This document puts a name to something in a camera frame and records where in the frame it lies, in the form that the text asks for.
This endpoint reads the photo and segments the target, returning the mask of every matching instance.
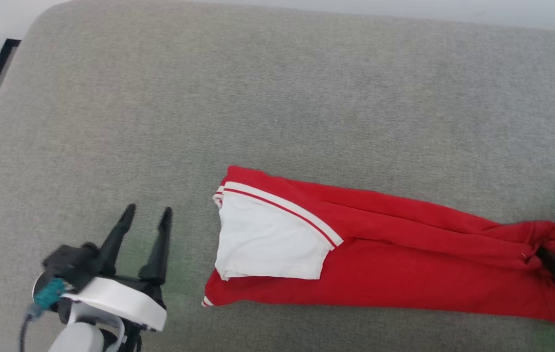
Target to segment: gray sofa cushion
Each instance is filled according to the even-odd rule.
[[[146,350],[555,349],[555,325],[530,319],[202,308],[210,196],[231,164],[555,220],[555,32],[165,0],[52,8],[0,91],[0,348],[16,344],[40,260],[101,243],[136,202],[122,274],[146,260],[163,207],[175,212],[168,323]],[[47,315],[28,350],[61,328]]]

